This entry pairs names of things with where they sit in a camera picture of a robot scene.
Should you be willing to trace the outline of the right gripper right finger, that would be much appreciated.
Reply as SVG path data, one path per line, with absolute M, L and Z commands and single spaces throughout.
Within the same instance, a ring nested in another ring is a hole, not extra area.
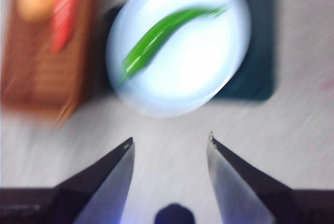
M 223 223 L 333 223 L 333 191 L 292 189 L 210 134 L 208 171 Z

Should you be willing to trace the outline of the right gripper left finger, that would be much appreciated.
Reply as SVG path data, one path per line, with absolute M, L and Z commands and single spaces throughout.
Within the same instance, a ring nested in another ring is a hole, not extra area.
M 120 223 L 134 159 L 129 138 L 54 187 L 2 187 L 1 223 Z

